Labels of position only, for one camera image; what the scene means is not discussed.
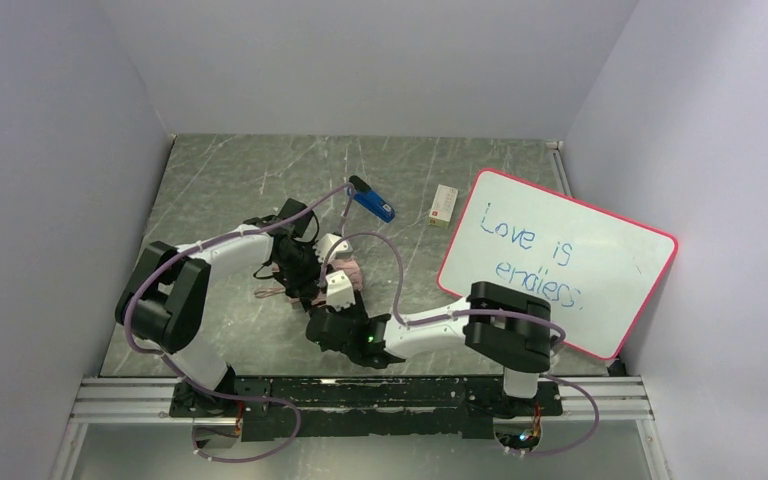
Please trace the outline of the pink and black folding umbrella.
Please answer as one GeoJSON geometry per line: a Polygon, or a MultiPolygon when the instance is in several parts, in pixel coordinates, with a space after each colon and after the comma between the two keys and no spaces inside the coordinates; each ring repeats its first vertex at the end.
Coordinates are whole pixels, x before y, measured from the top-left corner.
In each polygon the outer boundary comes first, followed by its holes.
{"type": "MultiPolygon", "coordinates": [[[[353,291],[360,291],[363,288],[363,274],[359,264],[353,259],[337,259],[335,263],[328,267],[326,274],[326,286],[317,293],[309,303],[313,307],[319,307],[328,303],[328,289],[330,287],[340,287],[346,289],[350,287],[353,291]]],[[[266,299],[274,296],[283,296],[285,300],[294,308],[301,308],[303,300],[298,297],[288,296],[286,288],[283,286],[258,287],[253,291],[256,299],[266,299]]]]}

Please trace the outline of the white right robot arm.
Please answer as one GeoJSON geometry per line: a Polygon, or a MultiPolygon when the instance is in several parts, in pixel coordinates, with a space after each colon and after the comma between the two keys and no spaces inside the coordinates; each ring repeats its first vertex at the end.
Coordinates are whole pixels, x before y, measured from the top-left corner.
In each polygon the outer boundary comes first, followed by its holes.
{"type": "Polygon", "coordinates": [[[486,281],[449,305],[414,314],[371,317],[356,297],[345,307],[312,307],[308,315],[309,341],[366,368],[465,346],[503,367],[504,399],[535,399],[553,349],[566,339],[548,301],[486,281]]]}

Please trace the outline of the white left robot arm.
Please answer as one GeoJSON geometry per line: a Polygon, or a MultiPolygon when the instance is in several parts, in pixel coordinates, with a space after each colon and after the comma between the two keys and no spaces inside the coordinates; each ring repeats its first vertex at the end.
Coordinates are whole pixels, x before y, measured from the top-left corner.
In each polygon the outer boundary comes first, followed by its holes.
{"type": "Polygon", "coordinates": [[[321,263],[315,240],[304,239],[319,219],[307,205],[288,199],[278,213],[254,217],[213,239],[172,246],[150,243],[141,253],[115,309],[115,319],[130,327],[131,339],[161,352],[187,377],[202,385],[183,387],[177,406],[199,416],[222,416],[236,408],[236,374],[200,336],[212,282],[252,269],[268,268],[280,293],[293,305],[319,303],[321,263]]]}

